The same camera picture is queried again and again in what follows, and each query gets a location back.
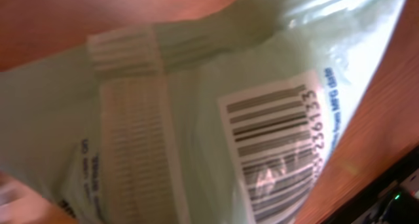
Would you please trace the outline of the mint green wipes pack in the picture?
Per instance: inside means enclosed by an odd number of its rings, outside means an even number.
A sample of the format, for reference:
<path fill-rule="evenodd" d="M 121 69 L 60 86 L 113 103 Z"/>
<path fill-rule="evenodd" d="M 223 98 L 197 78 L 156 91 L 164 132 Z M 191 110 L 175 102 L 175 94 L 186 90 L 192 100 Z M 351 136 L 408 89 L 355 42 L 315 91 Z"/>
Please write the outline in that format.
<path fill-rule="evenodd" d="M 406 0 L 236 0 L 1 75 L 1 169 L 81 223 L 293 223 Z"/>

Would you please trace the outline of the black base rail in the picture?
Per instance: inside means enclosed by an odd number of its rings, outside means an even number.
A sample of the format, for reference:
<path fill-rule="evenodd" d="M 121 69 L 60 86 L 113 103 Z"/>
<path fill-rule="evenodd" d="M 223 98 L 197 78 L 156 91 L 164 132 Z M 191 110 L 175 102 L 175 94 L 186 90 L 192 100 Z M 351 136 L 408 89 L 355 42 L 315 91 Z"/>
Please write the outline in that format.
<path fill-rule="evenodd" d="M 323 224 L 418 224 L 418 148 L 415 147 Z"/>

